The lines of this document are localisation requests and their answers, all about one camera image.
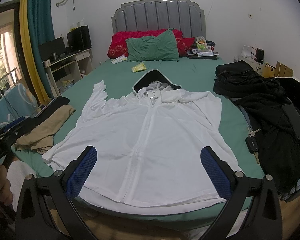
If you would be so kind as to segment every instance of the yellow package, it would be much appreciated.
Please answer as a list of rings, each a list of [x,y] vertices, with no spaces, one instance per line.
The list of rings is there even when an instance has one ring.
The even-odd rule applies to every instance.
[[[138,65],[131,68],[132,72],[139,72],[139,71],[143,71],[143,70],[146,70],[146,69],[147,68],[146,68],[145,64],[143,64],[143,62],[141,62]]]
[[[71,80],[65,80],[65,81],[62,82],[63,87],[66,87],[68,85],[71,85]]]

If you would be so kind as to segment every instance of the yellow curtain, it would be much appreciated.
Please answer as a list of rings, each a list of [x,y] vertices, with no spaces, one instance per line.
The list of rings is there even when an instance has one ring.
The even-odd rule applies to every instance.
[[[20,34],[23,53],[25,55],[26,65],[28,68],[30,79],[39,99],[39,102],[40,104],[42,104],[45,101],[47,101],[49,97],[40,80],[37,68],[35,66],[34,57],[32,54],[28,28],[27,0],[20,0]]]

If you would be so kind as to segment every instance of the smartphone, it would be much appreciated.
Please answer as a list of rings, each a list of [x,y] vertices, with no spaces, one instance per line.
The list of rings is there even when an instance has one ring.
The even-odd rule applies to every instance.
[[[282,106],[298,140],[300,140],[300,115],[293,104]]]

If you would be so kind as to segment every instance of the desk drawer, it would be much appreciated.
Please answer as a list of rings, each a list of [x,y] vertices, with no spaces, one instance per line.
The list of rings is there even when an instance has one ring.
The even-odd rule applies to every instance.
[[[90,53],[88,51],[86,51],[84,53],[78,54],[77,56],[75,56],[75,58],[77,59],[77,61],[79,61],[79,60],[82,60],[89,56],[90,56]]]

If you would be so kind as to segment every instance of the wooden floor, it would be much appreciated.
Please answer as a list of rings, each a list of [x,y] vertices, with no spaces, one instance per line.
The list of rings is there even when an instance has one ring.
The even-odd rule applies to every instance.
[[[294,201],[280,201],[282,216],[282,238],[287,240],[300,224],[300,196]]]
[[[280,201],[282,213],[282,235],[287,240],[300,224],[300,196],[294,201]],[[150,226],[141,221],[113,217],[77,206],[82,219],[100,240],[186,240],[178,231]],[[58,213],[51,211],[59,230],[66,233]]]

